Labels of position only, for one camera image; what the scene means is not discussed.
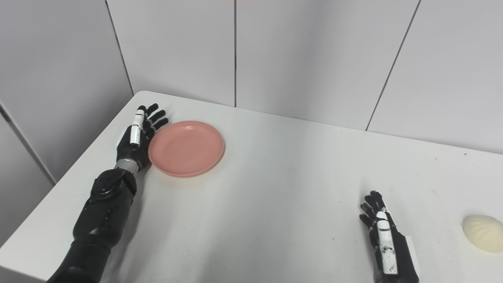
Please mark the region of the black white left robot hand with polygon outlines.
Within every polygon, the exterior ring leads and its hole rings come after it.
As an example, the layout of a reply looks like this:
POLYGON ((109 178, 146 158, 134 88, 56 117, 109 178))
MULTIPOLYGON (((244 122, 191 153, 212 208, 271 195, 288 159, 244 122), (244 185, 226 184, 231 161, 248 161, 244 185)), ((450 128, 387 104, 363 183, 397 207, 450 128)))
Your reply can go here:
POLYGON ((145 169, 150 163, 149 145, 154 135, 167 126, 169 119, 166 111, 160 109, 157 103, 146 107, 140 105, 117 146, 116 160, 128 159, 135 161, 139 170, 145 169))

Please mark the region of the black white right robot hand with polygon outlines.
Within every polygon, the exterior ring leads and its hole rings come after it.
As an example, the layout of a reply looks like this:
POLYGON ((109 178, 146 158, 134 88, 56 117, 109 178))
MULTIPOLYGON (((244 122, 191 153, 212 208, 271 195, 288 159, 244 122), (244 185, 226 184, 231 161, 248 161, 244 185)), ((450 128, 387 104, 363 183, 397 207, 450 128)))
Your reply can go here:
POLYGON ((376 261, 376 283, 418 283, 420 276, 414 263, 408 239, 398 229, 385 205, 383 196, 375 190, 364 196, 360 204, 360 221, 368 229, 370 245, 376 261))

